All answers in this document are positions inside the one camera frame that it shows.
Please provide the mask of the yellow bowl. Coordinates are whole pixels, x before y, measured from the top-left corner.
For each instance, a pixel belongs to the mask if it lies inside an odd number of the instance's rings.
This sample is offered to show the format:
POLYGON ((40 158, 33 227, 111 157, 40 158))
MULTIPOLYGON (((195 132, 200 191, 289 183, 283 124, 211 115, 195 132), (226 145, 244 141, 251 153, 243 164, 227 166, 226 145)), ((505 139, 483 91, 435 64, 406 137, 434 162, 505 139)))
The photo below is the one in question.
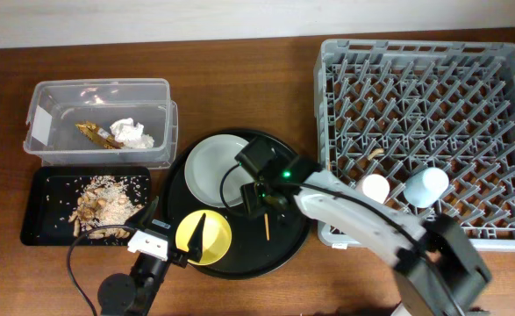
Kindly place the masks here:
POLYGON ((187 215, 177 227, 176 247, 185 252, 189 250, 188 241, 204 214, 202 258, 199 262, 189 260, 189 263, 199 266, 218 262, 227 253, 232 243, 232 230, 224 216, 211 210, 198 210, 187 215))

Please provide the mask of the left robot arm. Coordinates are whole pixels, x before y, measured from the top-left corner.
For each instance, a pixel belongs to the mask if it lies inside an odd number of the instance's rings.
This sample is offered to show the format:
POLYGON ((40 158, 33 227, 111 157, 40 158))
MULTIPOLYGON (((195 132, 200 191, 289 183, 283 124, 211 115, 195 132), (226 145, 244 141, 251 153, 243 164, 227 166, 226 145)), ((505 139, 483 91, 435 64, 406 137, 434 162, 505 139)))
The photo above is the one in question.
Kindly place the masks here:
POLYGON ((132 215, 125 226, 131 228, 128 250, 139 253, 129 274, 113 274, 103 280, 97 292, 102 315, 146 315, 172 265, 184 268, 188 261, 200 261, 203 254, 203 214, 187 234, 188 249, 175 245, 177 226, 154 217, 159 199, 132 215))

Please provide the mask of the round black tray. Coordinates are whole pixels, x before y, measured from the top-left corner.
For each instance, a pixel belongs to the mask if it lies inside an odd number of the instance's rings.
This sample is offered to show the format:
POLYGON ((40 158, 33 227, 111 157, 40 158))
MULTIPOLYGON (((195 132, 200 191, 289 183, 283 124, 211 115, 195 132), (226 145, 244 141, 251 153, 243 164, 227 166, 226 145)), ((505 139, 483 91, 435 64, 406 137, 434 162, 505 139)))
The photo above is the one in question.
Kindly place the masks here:
POLYGON ((224 216, 232 230, 232 243, 218 262, 198 266, 202 273, 224 279, 248 279, 265 275, 282 265, 296 254, 305 243, 311 229, 311 220, 299 213, 280 214, 267 212, 269 218, 270 241, 266 240, 264 218, 247 219, 236 215, 243 205, 234 206, 230 211, 205 205, 190 192, 184 168, 190 151, 200 141, 217 134, 232 134, 248 142, 263 137, 275 143, 284 154, 297 154, 287 144, 276 137, 251 129, 226 129, 193 143, 177 156, 170 167, 161 193, 161 218, 178 226, 183 218, 194 211, 212 210, 224 216))

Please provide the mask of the brown snack wrapper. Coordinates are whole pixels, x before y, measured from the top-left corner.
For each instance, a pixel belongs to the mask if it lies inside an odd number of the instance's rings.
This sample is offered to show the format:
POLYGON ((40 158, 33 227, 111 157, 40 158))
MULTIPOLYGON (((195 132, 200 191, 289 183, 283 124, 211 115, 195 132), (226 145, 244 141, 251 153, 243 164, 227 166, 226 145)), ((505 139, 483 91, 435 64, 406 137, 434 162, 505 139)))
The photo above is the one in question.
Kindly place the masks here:
POLYGON ((83 121, 76 123, 75 126, 83 135, 98 146, 106 149, 121 149, 125 146, 122 142, 116 141, 112 134, 95 123, 83 121))

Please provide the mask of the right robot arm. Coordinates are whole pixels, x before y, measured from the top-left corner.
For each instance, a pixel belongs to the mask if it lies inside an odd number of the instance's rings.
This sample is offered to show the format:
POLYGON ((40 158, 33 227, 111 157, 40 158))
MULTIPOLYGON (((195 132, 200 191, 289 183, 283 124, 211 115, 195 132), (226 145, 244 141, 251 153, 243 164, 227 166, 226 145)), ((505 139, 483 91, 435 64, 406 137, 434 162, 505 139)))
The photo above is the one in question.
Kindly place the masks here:
POLYGON ((253 182, 241 187, 246 216, 270 207, 333 226, 392 270, 397 315, 467 315, 491 273, 454 219, 426 221, 366 197, 306 156, 278 154, 255 138, 235 156, 253 182))

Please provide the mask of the wooden chopstick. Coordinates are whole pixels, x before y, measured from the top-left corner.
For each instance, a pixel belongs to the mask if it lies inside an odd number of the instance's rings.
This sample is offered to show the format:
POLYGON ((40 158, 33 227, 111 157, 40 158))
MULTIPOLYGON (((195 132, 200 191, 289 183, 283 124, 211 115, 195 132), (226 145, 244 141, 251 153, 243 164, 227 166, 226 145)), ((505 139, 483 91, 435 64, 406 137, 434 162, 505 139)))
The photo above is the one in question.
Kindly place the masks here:
POLYGON ((264 218, 264 226, 265 226, 265 234, 266 234, 266 240, 267 241, 270 241, 270 230, 269 230, 269 218, 268 218, 268 214, 265 213, 263 215, 263 218, 264 218))

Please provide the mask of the grey plate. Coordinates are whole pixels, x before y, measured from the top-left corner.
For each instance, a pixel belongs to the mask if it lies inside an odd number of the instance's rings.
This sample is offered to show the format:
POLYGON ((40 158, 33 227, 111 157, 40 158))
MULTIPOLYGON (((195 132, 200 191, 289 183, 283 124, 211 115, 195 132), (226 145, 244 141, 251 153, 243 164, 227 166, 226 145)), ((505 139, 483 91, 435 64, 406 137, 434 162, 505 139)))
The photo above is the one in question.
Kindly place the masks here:
MULTIPOLYGON (((234 157, 247 144, 247 140, 232 134, 213 135, 196 144, 184 168, 184 178, 192 195, 205 205, 224 208, 219 195, 221 180, 228 169, 238 164, 234 157)), ((243 168, 236 168, 228 175, 223 195, 229 207, 242 203, 240 187, 252 181, 243 168)))

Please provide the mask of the pink cup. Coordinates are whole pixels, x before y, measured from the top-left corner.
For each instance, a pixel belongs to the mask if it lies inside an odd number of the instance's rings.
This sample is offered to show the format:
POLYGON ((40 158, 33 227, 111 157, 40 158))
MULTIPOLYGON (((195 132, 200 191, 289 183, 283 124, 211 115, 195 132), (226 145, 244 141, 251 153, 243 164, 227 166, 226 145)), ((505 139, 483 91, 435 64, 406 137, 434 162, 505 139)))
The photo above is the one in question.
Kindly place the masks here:
POLYGON ((364 176, 356 183, 354 189, 380 204, 383 204, 390 194, 388 180, 378 174, 364 176))

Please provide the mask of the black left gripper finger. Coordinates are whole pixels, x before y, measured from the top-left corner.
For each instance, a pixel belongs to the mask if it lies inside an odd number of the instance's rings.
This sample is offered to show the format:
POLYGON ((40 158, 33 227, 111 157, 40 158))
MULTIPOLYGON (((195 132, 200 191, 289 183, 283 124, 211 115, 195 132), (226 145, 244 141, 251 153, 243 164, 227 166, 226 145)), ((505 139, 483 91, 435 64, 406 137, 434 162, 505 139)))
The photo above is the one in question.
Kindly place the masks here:
POLYGON ((204 224, 206 220, 206 214, 203 213, 201 218, 197 222, 195 229, 190 236, 188 241, 188 254, 189 259, 193 262, 200 262, 203 256, 203 238, 204 238, 204 224))
POLYGON ((156 196, 149 205, 134 214, 133 224, 139 229, 144 229, 146 226, 148 226, 154 218, 158 204, 159 197, 156 196))

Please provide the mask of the blue cup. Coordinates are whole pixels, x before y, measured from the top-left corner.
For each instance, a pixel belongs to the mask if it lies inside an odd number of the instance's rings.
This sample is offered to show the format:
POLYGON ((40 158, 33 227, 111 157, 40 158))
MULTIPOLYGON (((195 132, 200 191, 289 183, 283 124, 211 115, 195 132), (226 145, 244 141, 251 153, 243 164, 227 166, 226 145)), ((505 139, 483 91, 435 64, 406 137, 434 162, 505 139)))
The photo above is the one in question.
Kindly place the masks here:
POLYGON ((427 208, 442 196, 448 185, 449 178, 442 169, 427 168, 405 182, 404 198, 417 208, 427 208))

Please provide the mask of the white napkin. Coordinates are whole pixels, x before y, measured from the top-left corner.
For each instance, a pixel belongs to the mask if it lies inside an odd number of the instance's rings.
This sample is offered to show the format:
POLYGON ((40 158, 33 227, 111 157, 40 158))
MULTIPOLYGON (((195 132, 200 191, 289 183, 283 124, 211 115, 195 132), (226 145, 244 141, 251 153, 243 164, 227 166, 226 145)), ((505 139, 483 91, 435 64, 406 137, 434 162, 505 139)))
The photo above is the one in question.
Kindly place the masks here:
POLYGON ((122 118, 110 126, 115 141, 122 143, 125 148, 148 149, 154 147, 154 139, 144 133, 144 126, 132 118, 122 118))

